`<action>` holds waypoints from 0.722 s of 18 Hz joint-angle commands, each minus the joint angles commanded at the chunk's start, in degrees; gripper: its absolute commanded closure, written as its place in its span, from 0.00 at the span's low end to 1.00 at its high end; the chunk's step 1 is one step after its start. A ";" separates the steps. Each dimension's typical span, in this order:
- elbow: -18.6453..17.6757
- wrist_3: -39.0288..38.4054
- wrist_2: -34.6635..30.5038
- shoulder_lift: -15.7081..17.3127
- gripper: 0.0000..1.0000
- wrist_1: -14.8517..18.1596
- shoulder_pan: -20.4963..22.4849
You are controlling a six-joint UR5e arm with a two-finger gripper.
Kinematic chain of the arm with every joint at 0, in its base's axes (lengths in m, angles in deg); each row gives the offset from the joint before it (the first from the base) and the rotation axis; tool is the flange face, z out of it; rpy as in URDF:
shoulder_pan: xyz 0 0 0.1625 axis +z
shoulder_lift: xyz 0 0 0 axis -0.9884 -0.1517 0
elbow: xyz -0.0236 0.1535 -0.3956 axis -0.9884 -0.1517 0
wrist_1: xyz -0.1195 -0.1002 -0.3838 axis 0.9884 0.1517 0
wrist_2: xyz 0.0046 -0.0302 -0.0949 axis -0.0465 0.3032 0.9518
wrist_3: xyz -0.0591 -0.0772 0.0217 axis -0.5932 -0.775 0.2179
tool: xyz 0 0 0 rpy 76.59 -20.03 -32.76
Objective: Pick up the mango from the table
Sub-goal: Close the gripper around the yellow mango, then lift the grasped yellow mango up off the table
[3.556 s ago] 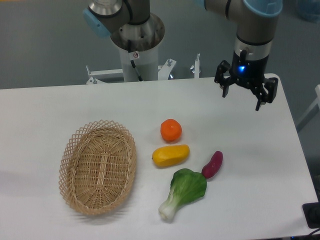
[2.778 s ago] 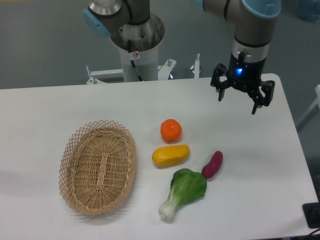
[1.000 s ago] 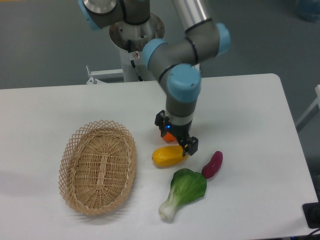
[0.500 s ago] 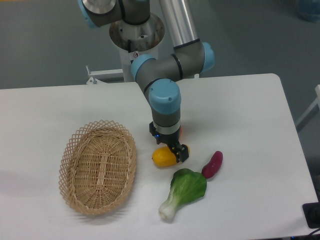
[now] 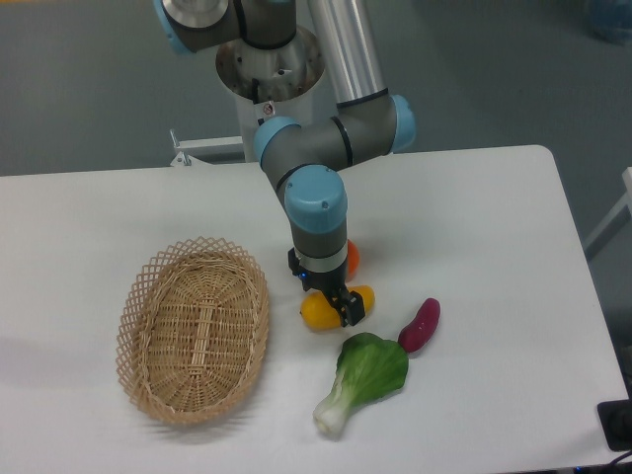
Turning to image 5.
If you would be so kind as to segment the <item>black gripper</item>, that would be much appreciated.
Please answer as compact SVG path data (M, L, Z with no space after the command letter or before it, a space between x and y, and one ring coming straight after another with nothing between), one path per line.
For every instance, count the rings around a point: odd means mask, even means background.
M302 255L295 248L287 254L288 266L303 289L325 292L325 298L335 310L342 327L355 326L365 317L362 295L356 289L344 287L348 272L347 249L327 258Z

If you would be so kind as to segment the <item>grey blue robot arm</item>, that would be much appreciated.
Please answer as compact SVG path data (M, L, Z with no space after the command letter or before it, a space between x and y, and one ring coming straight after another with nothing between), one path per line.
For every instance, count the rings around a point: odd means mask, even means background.
M289 268L343 325L357 324L365 309L346 286L340 173L416 137L408 102L383 79L364 3L310 2L312 30L298 25L292 1L158 1L154 9L173 49L216 49L217 74L252 110L243 142L287 216Z

